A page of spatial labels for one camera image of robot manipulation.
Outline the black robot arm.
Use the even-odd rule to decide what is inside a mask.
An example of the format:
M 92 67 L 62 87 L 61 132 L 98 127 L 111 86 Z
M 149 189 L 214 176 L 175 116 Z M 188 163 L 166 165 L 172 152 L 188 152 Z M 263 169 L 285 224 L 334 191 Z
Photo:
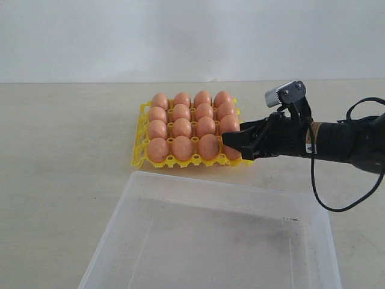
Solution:
M 336 123 L 297 122 L 283 113 L 240 125 L 222 135 L 224 145 L 245 160 L 279 155 L 350 163 L 371 173 L 384 165 L 384 116 L 369 116 Z

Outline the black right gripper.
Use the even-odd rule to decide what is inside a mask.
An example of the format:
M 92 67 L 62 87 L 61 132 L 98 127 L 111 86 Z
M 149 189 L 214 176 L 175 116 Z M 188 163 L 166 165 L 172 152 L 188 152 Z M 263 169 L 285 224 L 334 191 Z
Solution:
M 283 113 L 239 125 L 239 131 L 222 133 L 223 144 L 236 149 L 244 160 L 272 158 L 279 155 L 310 157 L 306 151 L 308 121 L 297 122 Z

